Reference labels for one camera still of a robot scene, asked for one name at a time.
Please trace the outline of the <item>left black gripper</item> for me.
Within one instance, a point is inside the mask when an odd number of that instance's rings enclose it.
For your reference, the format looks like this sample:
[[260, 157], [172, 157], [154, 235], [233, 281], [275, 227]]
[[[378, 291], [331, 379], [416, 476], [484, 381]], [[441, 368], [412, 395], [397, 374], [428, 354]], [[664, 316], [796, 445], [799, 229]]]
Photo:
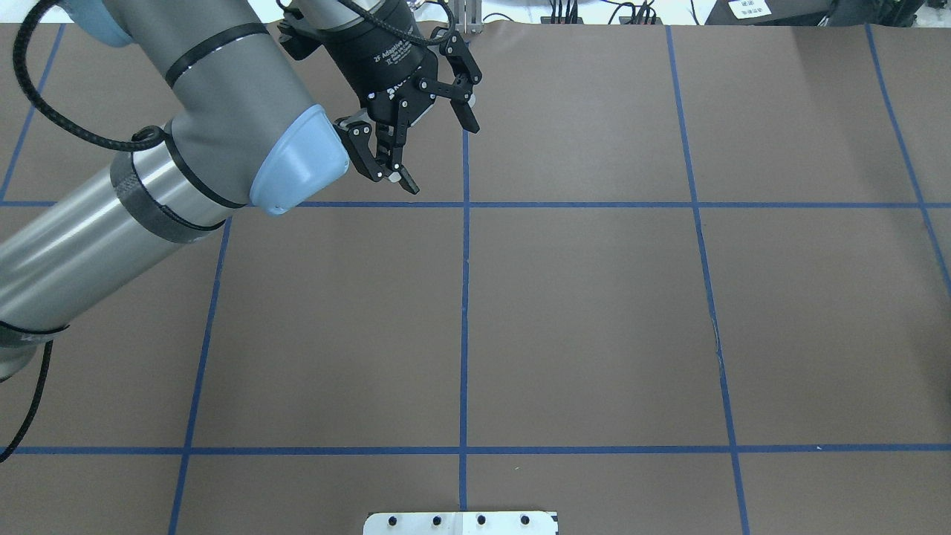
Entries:
[[[430, 48], [406, 39], [422, 34], [404, 1], [371, 1], [368, 7], [337, 1], [333, 8], [347, 19], [322, 24], [319, 40], [367, 111], [336, 119], [335, 132], [360, 175], [417, 195], [419, 186], [402, 163], [400, 136], [385, 126], [396, 126], [399, 117], [415, 125], [442, 97], [464, 131], [480, 132], [473, 88], [483, 73], [457, 30], [433, 30], [430, 38], [439, 43]], [[438, 80], [437, 54], [448, 61], [452, 82]]]

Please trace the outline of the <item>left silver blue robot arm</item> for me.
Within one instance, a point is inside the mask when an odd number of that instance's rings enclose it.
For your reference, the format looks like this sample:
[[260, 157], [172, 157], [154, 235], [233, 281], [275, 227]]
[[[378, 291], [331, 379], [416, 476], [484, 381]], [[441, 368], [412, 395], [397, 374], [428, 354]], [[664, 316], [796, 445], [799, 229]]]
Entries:
[[2, 379], [43, 350], [33, 400], [2, 451], [20, 446], [42, 399], [54, 340], [93, 305], [242, 207], [282, 215], [344, 176], [417, 194], [404, 165], [409, 129], [438, 98], [479, 130], [484, 78], [452, 2], [424, 36], [404, 1], [281, 1], [273, 39], [245, 1], [61, 1], [87, 34], [136, 44], [183, 108], [123, 141], [62, 115], [34, 85], [27, 49], [37, 2], [13, 42], [17, 83], [63, 131], [113, 152], [109, 166], [2, 244]]

